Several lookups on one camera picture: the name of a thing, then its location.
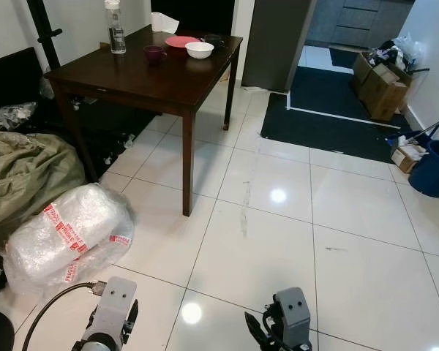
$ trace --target tabletop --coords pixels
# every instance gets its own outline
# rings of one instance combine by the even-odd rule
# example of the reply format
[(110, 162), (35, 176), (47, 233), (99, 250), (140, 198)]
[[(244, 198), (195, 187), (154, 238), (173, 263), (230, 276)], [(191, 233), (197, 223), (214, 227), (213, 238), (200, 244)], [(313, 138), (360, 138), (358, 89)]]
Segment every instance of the tabletop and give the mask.
[[(177, 33), (197, 38), (205, 34), (208, 33)], [(63, 84), (199, 106), (226, 70), (242, 38), (222, 36), (225, 42), (223, 48), (216, 49), (208, 58), (197, 60), (189, 57), (186, 49), (171, 48), (165, 44), (165, 40), (173, 35), (153, 32), (151, 25), (146, 26), (126, 37), (125, 54), (115, 55), (110, 48), (101, 48), (45, 76)], [(166, 50), (167, 57), (159, 66), (149, 66), (143, 52), (147, 45), (158, 45)]]

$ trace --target bubble wrap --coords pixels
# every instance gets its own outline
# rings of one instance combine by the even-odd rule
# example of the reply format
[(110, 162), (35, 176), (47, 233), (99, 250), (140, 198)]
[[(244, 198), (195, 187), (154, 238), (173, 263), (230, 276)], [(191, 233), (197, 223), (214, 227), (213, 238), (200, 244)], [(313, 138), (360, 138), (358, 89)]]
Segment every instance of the bubble wrap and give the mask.
[(10, 287), (42, 292), (86, 279), (123, 256), (133, 233), (121, 197), (99, 184), (69, 190), (10, 236), (1, 253)]

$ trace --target bottle cap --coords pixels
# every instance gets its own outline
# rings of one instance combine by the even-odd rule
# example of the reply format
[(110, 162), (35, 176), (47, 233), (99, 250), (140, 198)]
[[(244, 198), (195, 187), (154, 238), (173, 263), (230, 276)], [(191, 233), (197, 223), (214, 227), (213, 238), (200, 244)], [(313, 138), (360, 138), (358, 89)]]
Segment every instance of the bottle cap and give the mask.
[(120, 9), (120, 0), (105, 0), (104, 7), (107, 10), (118, 10)]

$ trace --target white bowl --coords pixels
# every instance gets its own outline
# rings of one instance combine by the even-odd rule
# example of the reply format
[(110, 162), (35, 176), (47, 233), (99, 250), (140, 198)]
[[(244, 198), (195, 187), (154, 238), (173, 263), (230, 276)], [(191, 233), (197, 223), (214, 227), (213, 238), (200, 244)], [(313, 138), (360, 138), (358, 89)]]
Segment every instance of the white bowl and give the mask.
[(189, 42), (185, 45), (185, 48), (194, 59), (206, 59), (211, 55), (214, 46), (207, 42)]

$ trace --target pink plate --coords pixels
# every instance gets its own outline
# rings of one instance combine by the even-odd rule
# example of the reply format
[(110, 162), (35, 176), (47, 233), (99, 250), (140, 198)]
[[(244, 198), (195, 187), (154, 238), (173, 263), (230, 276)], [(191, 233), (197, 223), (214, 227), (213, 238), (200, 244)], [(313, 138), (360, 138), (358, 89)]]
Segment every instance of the pink plate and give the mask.
[(166, 44), (168, 44), (169, 46), (173, 46), (175, 48), (182, 48), (182, 49), (185, 49), (185, 45), (190, 42), (200, 42), (200, 40), (194, 37), (182, 37), (182, 36), (169, 37), (166, 39)]

